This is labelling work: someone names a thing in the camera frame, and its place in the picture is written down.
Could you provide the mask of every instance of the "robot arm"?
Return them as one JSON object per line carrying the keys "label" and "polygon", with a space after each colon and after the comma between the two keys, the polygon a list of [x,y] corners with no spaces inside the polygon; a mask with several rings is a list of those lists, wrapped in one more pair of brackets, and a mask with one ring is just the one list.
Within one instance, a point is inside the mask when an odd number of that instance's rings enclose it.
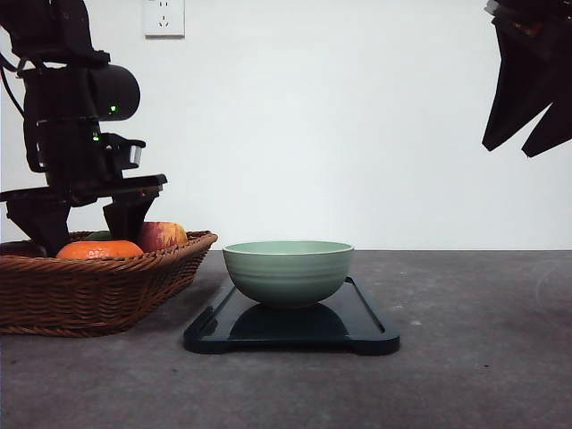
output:
{"label": "robot arm", "polygon": [[[1,59],[2,67],[25,84],[29,168],[44,173],[48,185],[0,194],[8,217],[54,255],[69,242],[70,208],[112,197],[104,208],[110,231],[118,239],[135,240],[166,178],[124,179],[123,170],[139,166],[145,143],[102,133],[99,122],[128,119],[137,111],[137,81],[111,65],[108,53],[94,50],[82,0],[0,0],[0,24],[20,58],[17,67]],[[25,68],[29,63],[33,67]]]}
{"label": "robot arm", "polygon": [[484,134],[493,150],[549,107],[525,145],[536,156],[572,139],[572,1],[490,0],[501,65]]}

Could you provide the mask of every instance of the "red apple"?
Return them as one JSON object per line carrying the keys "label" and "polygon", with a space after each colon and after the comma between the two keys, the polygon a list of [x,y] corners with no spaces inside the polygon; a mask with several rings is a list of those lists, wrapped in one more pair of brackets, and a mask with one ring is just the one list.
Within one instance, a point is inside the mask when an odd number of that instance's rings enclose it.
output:
{"label": "red apple", "polygon": [[185,229],[175,222],[143,222],[137,244],[144,252],[187,243]]}

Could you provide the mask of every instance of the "table surface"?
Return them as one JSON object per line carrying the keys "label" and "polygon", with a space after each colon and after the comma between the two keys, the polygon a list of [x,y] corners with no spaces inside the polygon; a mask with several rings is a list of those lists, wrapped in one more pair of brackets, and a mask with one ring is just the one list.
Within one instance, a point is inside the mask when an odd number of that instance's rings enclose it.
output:
{"label": "table surface", "polygon": [[126,333],[2,337],[2,427],[571,427],[572,252],[358,251],[351,272],[397,353],[186,351],[226,278],[213,251]]}

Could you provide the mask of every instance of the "green bowl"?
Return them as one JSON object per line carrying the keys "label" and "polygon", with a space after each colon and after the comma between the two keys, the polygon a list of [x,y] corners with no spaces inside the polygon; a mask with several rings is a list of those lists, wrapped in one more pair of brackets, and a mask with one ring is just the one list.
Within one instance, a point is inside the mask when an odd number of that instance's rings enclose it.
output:
{"label": "green bowl", "polygon": [[299,308],[336,292],[349,271],[353,246],[329,241],[259,241],[223,248],[236,287],[270,307]]}

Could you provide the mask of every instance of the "black tray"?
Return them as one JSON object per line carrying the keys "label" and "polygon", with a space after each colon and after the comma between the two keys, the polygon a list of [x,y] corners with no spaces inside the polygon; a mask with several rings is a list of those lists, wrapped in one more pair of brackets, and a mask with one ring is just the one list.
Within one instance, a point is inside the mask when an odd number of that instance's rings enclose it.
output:
{"label": "black tray", "polygon": [[224,353],[233,347],[342,347],[362,355],[397,351],[400,335],[351,277],[311,307],[272,309],[245,297],[229,279],[187,328],[185,349]]}

